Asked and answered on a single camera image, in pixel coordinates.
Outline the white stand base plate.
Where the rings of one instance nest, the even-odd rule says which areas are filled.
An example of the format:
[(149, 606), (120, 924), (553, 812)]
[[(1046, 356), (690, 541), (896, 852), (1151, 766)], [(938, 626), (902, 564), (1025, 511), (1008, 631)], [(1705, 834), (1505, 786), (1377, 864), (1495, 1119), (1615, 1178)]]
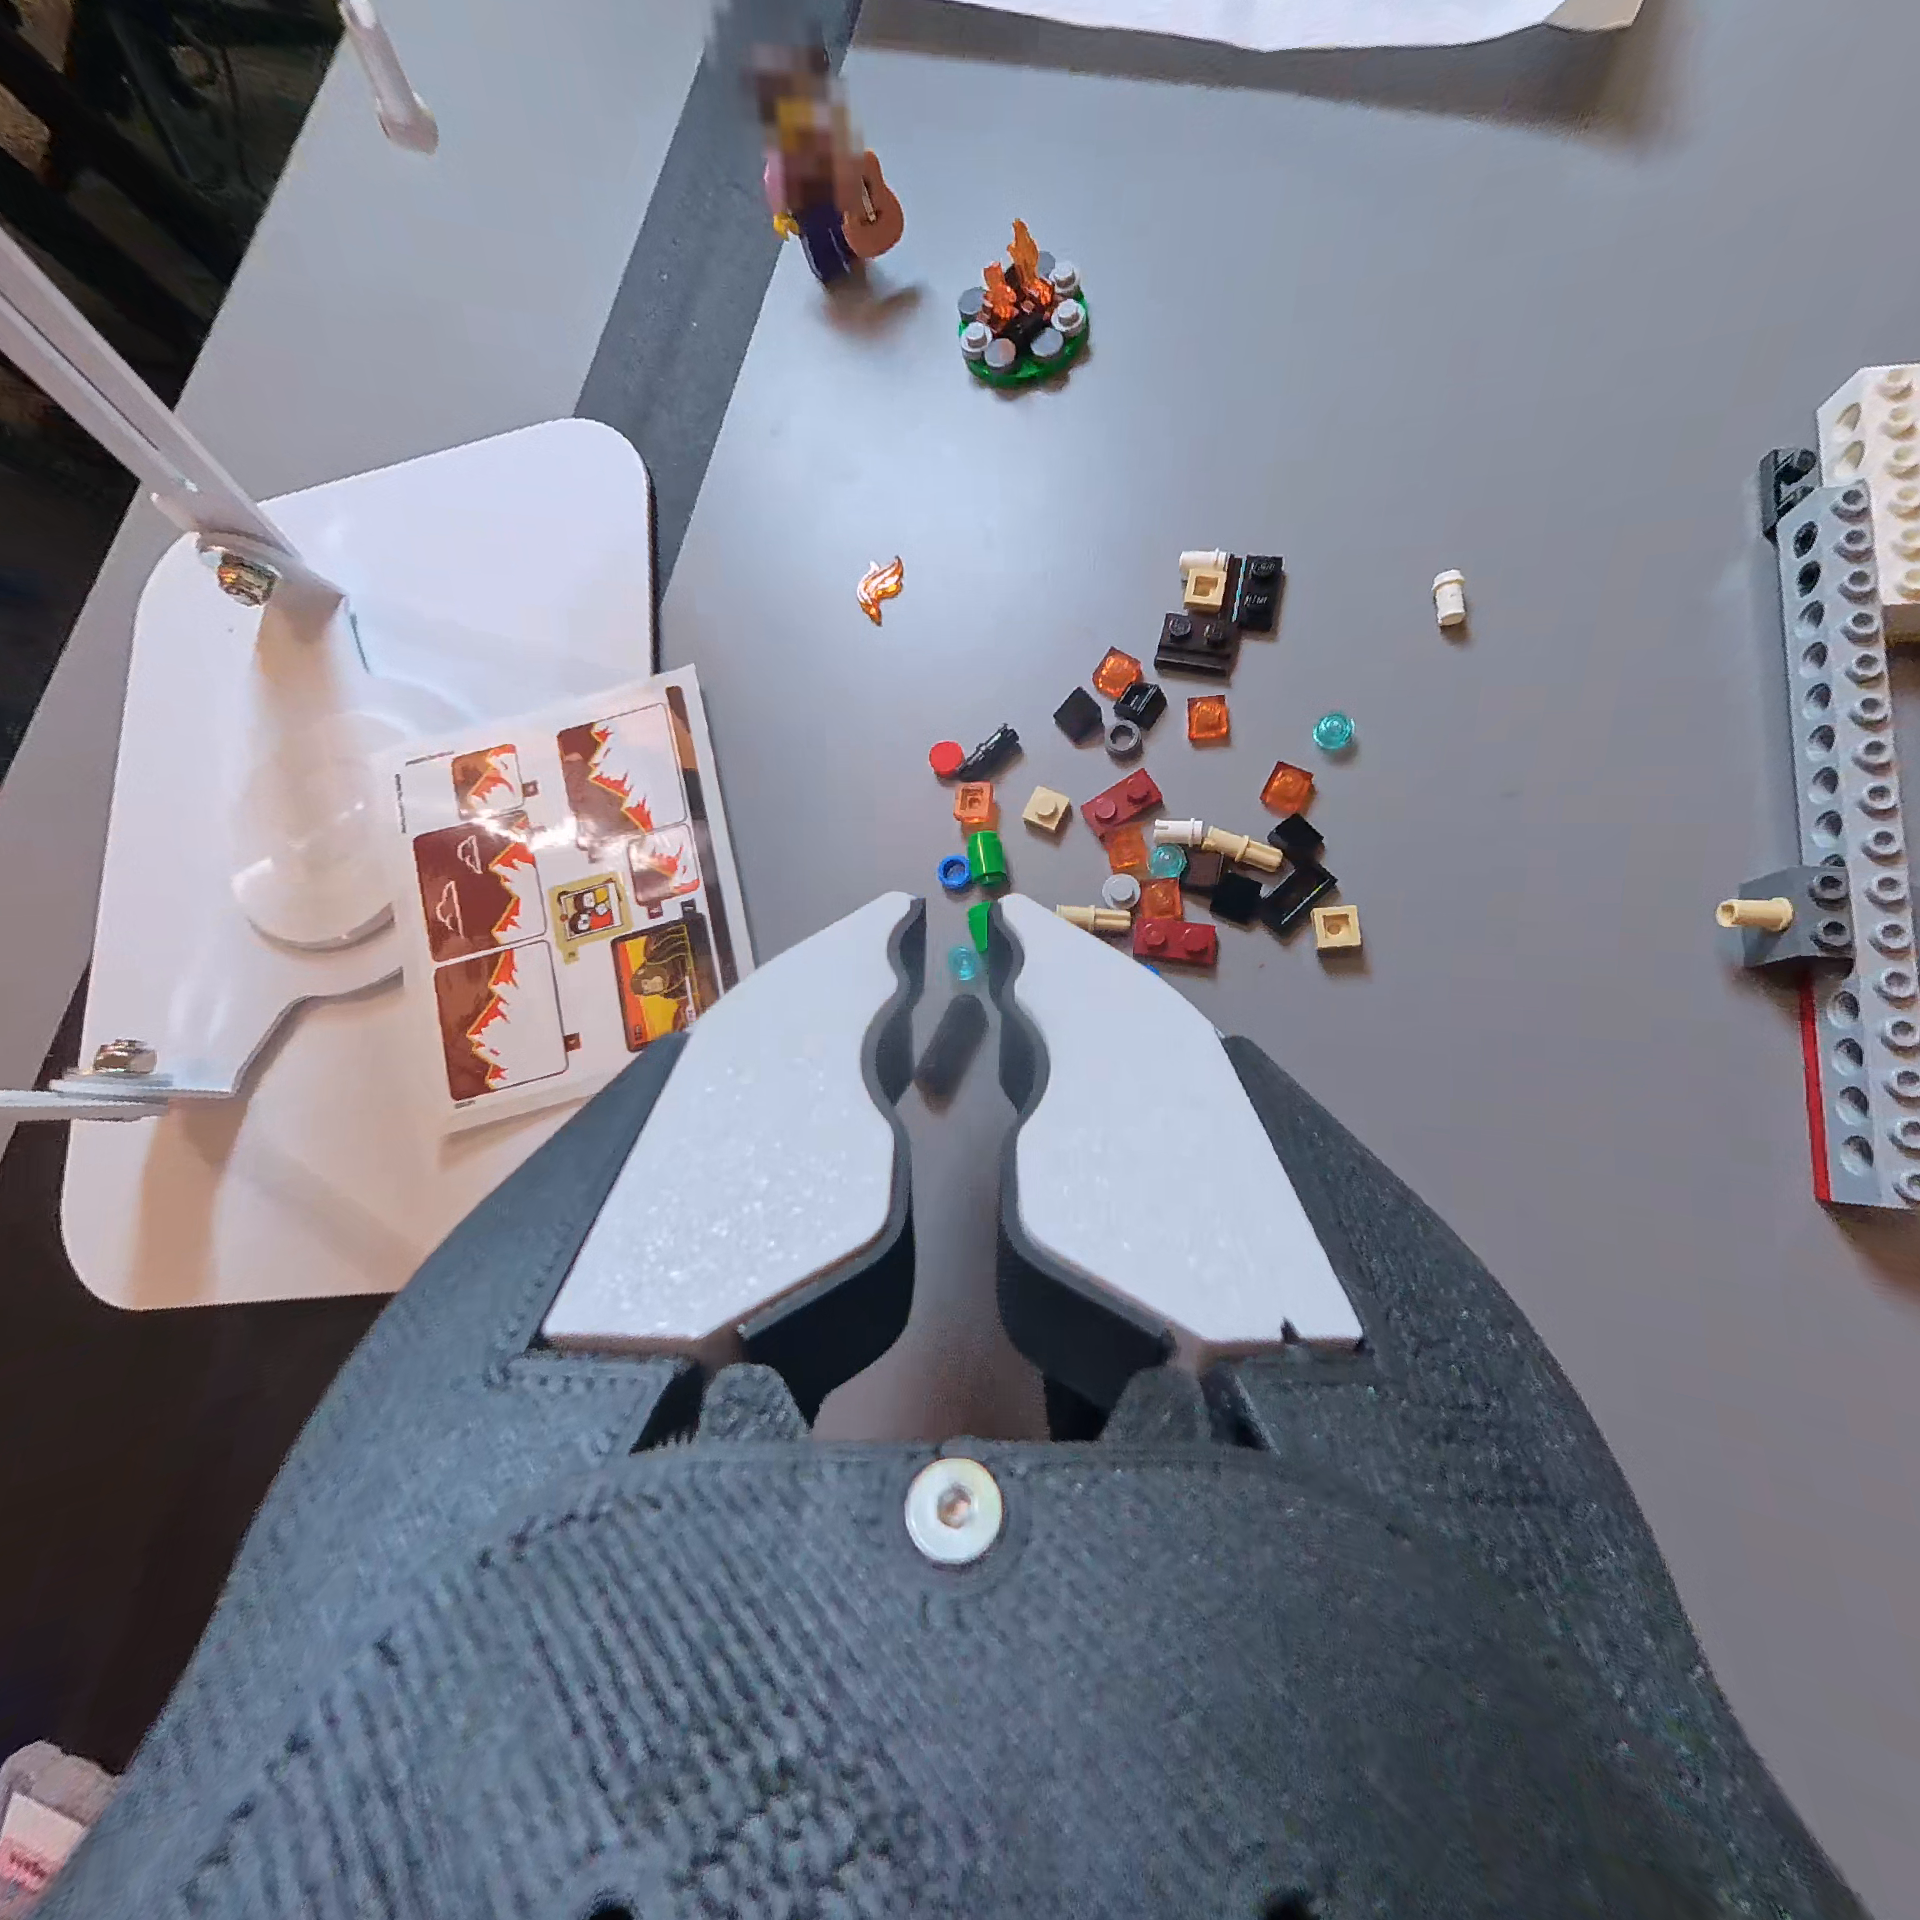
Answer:
[(646, 470), (553, 420), (254, 502), (9, 238), (4, 354), (181, 533), (87, 722), (80, 1064), (4, 1119), (70, 1125), (64, 1248), (110, 1306), (388, 1292), (473, 1177), (425, 1116), (372, 759), (649, 668)]

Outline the crumpled white paper bag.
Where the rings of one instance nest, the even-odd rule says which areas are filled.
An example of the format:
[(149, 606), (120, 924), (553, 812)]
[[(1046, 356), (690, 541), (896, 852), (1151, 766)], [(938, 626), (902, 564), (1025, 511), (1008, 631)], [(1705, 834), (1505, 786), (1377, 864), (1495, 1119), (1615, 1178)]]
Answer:
[(1245, 53), (1439, 49), (1514, 31), (1618, 31), (1641, 1), (982, 1), (1086, 31), (1209, 41)]

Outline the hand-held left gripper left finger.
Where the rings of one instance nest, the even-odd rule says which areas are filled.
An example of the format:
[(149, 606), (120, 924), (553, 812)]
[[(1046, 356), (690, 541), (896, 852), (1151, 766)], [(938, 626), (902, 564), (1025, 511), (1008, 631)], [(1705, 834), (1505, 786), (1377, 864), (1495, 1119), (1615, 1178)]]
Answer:
[(896, 1132), (863, 1046), (896, 1000), (882, 894), (742, 977), (688, 1036), (542, 1322), (575, 1352), (719, 1357), (757, 1310), (873, 1248)]

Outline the lego campfire on green plate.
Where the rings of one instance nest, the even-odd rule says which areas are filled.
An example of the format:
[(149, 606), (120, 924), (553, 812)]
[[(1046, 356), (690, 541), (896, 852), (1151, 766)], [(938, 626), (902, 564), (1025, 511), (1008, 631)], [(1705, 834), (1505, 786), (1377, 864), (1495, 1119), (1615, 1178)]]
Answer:
[(1061, 376), (1086, 354), (1086, 282), (1022, 220), (1008, 248), (954, 301), (954, 340), (975, 383), (1014, 391)]

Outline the long grey lego beam assembly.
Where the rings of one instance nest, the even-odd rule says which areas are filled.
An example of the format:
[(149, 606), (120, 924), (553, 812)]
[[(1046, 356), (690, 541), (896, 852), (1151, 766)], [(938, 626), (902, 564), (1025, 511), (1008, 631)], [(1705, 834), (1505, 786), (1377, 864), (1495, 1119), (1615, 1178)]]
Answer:
[(1814, 1197), (1918, 1209), (1914, 806), (1890, 654), (1918, 618), (1918, 365), (1854, 373), (1758, 470), (1797, 852), (1716, 906), (1797, 991)]

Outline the pile of small lego pieces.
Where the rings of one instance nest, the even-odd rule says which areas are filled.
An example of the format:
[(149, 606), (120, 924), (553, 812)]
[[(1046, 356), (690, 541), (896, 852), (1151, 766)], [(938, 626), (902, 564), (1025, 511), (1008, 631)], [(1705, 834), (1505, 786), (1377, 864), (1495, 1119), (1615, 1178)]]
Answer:
[(1180, 594), (1153, 646), (1109, 646), (1048, 718), (1062, 745), (1103, 752), (1097, 791), (1076, 799), (1061, 778), (1022, 791), (1024, 742), (1013, 725), (978, 742), (930, 745), (927, 767), (960, 834), (960, 848), (938, 857), (935, 885), (962, 912), (945, 952), (962, 991), (985, 976), (992, 905), (1013, 889), (1017, 836), (1054, 848), (1070, 828), (1092, 839), (1095, 894), (1057, 902), (1055, 913), (1151, 972), (1210, 974), (1231, 927), (1306, 943), (1330, 976), (1367, 974), (1360, 906), (1330, 870), (1326, 829), (1311, 814), (1317, 767), (1358, 748), (1349, 711), (1317, 712), (1311, 745), (1264, 769), (1249, 831), (1172, 814), (1165, 782), (1144, 760), (1148, 748), (1174, 738), (1172, 712), (1183, 716), (1181, 741), (1197, 754), (1233, 742), (1233, 670), (1253, 639), (1279, 634), (1289, 583), (1276, 551), (1197, 545), (1176, 569)]

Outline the black elongated lego piece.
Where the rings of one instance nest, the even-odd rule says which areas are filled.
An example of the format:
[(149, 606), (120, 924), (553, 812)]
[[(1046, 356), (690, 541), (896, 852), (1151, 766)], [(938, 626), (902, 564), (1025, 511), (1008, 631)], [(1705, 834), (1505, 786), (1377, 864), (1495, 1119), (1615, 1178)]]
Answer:
[(949, 999), (938, 1021), (914, 1063), (914, 1087), (938, 1109), (960, 1090), (990, 1031), (986, 1006), (970, 991)]

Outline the lego minifigure with guitar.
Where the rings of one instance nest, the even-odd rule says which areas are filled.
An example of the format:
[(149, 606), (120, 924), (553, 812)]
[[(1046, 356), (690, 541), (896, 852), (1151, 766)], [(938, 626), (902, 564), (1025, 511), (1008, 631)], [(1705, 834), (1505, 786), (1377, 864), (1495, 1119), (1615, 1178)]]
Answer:
[(767, 150), (760, 182), (774, 230), (800, 241), (821, 285), (857, 274), (904, 233), (904, 213), (874, 150)]

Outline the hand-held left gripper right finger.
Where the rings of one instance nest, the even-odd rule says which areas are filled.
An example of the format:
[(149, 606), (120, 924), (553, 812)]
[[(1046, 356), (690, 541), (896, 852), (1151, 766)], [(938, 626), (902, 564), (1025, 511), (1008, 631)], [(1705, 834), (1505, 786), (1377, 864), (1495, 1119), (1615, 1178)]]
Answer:
[(997, 920), (1000, 1032), (1038, 1049), (1014, 1094), (1022, 1249), (1189, 1362), (1356, 1350), (1356, 1306), (1210, 1021), (1041, 902), (1005, 895)]

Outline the white metal bar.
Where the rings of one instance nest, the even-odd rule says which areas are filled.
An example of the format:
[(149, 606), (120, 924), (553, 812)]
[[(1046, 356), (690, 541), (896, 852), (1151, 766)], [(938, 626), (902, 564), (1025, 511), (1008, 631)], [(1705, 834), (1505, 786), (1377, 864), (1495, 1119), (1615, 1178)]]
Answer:
[(342, 0), (337, 10), (351, 55), (367, 77), (382, 135), (407, 153), (436, 153), (441, 143), (439, 120), (410, 85), (374, 5)]

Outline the lego sticker sheet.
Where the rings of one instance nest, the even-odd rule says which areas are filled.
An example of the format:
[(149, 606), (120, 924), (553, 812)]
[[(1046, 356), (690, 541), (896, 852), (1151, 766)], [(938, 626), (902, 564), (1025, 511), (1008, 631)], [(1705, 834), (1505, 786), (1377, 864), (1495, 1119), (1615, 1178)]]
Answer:
[(754, 972), (694, 668), (377, 760), (434, 1127), (589, 1096)]

